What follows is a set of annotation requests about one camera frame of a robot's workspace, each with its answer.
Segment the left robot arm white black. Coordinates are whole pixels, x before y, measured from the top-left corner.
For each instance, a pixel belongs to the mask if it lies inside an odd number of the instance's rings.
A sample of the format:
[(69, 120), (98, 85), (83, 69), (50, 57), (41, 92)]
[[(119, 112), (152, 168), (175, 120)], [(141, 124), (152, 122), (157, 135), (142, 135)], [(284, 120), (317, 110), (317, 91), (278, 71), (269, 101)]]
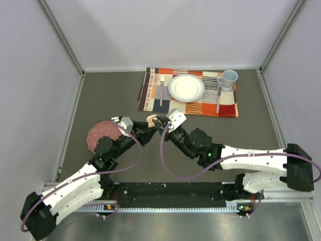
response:
[(116, 159), (134, 145), (144, 147), (156, 131), (152, 121), (135, 122), (121, 116), (96, 124), (86, 138), (93, 157), (60, 184), (26, 197), (20, 216), (22, 232), (42, 240), (76, 209), (95, 199), (110, 198), (114, 182), (109, 175), (119, 171)]

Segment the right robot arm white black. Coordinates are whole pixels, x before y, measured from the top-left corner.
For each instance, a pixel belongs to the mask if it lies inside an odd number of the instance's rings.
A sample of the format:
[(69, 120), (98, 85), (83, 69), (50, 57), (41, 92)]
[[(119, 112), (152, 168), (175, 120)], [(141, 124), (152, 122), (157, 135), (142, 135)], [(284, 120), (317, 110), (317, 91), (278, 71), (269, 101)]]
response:
[(301, 191), (314, 191), (311, 157), (297, 144), (285, 149), (251, 150), (215, 144), (212, 138), (199, 128), (188, 134), (177, 118), (169, 120), (154, 117), (150, 120), (162, 135), (160, 154), (164, 154), (164, 142), (171, 141), (189, 159), (197, 158), (197, 164), (205, 171), (243, 169), (234, 183), (234, 193), (244, 199), (265, 189), (287, 186)]

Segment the beige square ring object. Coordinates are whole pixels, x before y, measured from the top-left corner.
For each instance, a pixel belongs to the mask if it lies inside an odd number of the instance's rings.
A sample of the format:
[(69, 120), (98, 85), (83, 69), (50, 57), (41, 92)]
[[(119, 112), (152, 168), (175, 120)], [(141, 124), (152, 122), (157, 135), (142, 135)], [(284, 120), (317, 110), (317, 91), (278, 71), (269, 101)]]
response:
[(152, 114), (146, 118), (147, 126), (148, 128), (153, 128), (156, 126), (156, 124), (153, 122), (154, 120), (157, 120), (158, 115), (157, 114)]

